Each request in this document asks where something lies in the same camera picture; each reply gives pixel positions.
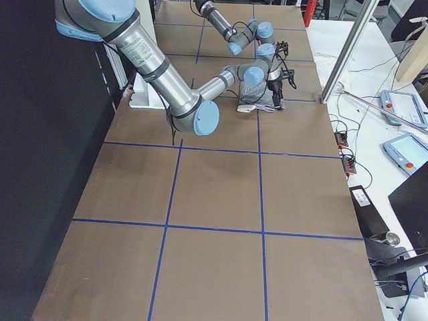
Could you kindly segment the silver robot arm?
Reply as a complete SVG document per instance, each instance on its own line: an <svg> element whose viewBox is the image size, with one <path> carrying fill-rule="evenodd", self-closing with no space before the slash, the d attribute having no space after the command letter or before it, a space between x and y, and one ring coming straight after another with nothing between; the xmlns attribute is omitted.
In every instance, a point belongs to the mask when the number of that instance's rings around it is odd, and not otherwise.
<svg viewBox="0 0 428 321"><path fill-rule="evenodd" d="M250 64L229 65L199 89L185 83L152 37L140 24L134 1L56 1L57 31L86 41L115 45L143 77L169 103L167 118L172 128L207 136L219 123L219 108L214 99L236 82L257 86L266 81L272 91L274 107L280 109L282 82L287 77L277 61L285 42L274 38L272 25L251 20L238 32L218 11L212 1L196 1L198 12L222 35L233 55L251 42L259 41L256 59Z"/></svg>
<svg viewBox="0 0 428 321"><path fill-rule="evenodd" d="M222 35L229 51L235 56L239 55L253 41L259 41L261 44L276 44L274 29L268 21L256 19L252 19L248 23L238 21L237 24L244 25L243 31L238 31L226 20L212 1L195 1L195 5L200 15Z"/></svg>

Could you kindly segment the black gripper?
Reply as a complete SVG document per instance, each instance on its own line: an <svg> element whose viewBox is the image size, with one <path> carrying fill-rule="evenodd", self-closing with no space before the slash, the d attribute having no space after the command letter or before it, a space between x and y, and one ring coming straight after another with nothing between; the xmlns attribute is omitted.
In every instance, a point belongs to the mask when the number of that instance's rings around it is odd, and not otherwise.
<svg viewBox="0 0 428 321"><path fill-rule="evenodd" d="M276 78L275 80L268 80L267 87L272 92L272 103L273 107L277 109L284 108L284 99L283 99L283 83L281 78Z"/></svg>

